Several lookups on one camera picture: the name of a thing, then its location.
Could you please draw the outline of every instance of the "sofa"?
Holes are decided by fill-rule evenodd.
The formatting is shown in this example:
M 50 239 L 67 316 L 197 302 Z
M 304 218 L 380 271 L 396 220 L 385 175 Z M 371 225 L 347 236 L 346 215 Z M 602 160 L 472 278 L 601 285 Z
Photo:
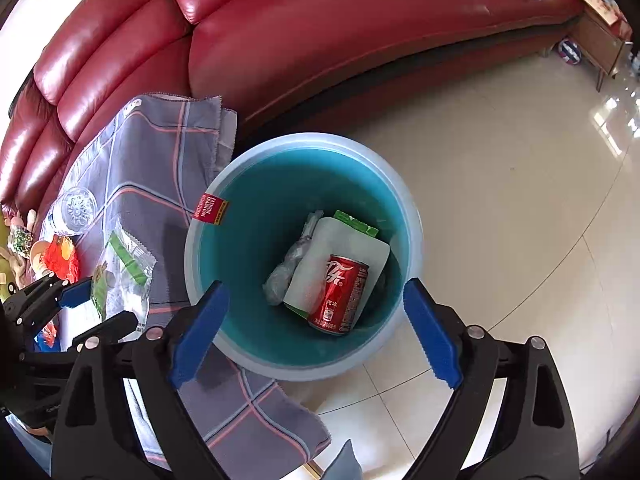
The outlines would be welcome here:
M 236 153 L 287 132 L 348 133 L 417 92 L 548 49 L 582 10 L 579 0 L 83 0 L 12 107 L 0 203 L 42 218 L 82 149 L 137 94 L 222 95 L 238 112 Z

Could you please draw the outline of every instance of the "soda can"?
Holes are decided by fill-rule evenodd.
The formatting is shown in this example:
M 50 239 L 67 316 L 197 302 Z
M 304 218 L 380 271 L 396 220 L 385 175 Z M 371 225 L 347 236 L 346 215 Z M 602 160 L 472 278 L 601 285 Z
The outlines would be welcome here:
M 324 293 L 308 318 L 309 324 L 332 335 L 344 335 L 353 324 L 369 266 L 332 254 L 326 266 Z

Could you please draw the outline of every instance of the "blue gripper pad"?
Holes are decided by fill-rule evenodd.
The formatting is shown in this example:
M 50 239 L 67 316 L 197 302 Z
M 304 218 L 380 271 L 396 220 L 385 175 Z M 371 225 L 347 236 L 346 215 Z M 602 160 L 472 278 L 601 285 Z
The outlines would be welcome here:
M 79 304 L 83 304 L 85 301 L 89 301 L 91 298 L 91 278 L 85 278 L 73 285 L 69 285 L 60 294 L 58 305 L 60 308 L 66 306 L 68 308 L 75 308 Z
M 427 355 L 433 373 L 454 390 L 462 382 L 458 350 L 432 310 L 433 300 L 417 278 L 404 286 L 404 310 Z
M 220 283 L 215 290 L 207 290 L 198 302 L 204 306 L 182 334 L 174 347 L 173 368 L 169 380 L 177 390 L 196 376 L 213 338 L 218 333 L 229 310 L 229 290 Z

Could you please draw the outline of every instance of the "silver bolt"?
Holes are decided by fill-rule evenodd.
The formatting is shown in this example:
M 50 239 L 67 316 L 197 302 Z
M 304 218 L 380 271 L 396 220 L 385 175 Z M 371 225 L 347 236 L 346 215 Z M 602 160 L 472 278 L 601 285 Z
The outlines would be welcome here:
M 87 339 L 84 342 L 84 346 L 87 347 L 89 350 L 96 348 L 99 344 L 100 344 L 100 339 L 97 338 L 95 335 L 92 335 L 89 339 Z
M 162 334 L 164 334 L 164 330 L 162 330 L 161 326 L 153 326 L 146 331 L 145 335 L 149 341 L 157 341 L 162 337 Z
M 545 340 L 538 336 L 533 336 L 531 338 L 531 346 L 536 350 L 542 350 L 545 347 Z
M 469 337 L 472 339 L 482 339 L 484 337 L 484 329 L 478 325 L 471 325 L 467 327 L 466 333 L 468 333 Z

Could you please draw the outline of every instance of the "white rim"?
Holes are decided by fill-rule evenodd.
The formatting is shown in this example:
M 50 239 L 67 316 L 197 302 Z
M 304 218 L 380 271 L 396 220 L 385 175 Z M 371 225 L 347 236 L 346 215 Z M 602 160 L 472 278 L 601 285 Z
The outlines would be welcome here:
M 291 134 L 276 139 L 268 140 L 255 146 L 247 152 L 233 160 L 207 188 L 207 193 L 217 195 L 224 191 L 226 184 L 231 182 L 238 174 L 250 168 L 257 162 L 264 160 L 268 156 L 280 153 L 287 148 L 324 148 L 334 152 L 348 155 L 361 161 L 366 166 L 375 170 L 380 178 L 387 184 L 388 188 L 396 195 L 402 210 L 404 222 L 409 227 L 409 269 L 407 279 L 420 277 L 422 271 L 422 223 L 418 209 L 409 189 L 404 184 L 402 178 L 396 173 L 391 165 L 374 151 L 366 146 L 332 134 L 304 133 Z M 187 293 L 191 304 L 196 304 L 204 294 L 200 286 L 200 268 L 195 254 L 193 253 L 194 243 L 199 238 L 203 228 L 203 222 L 192 219 L 187 233 L 184 249 L 184 276 Z M 377 352 L 380 347 L 388 341 L 398 324 L 405 318 L 402 298 L 399 299 L 398 307 L 395 309 L 385 325 L 369 340 L 365 345 L 349 354 L 338 362 L 328 363 L 319 367 L 277 367 L 273 364 L 260 361 L 253 355 L 249 357 L 231 339 L 222 332 L 218 332 L 213 343 L 230 359 L 253 372 L 284 381 L 310 381 L 324 379 L 341 374 L 354 363 L 363 362 L 370 355 Z

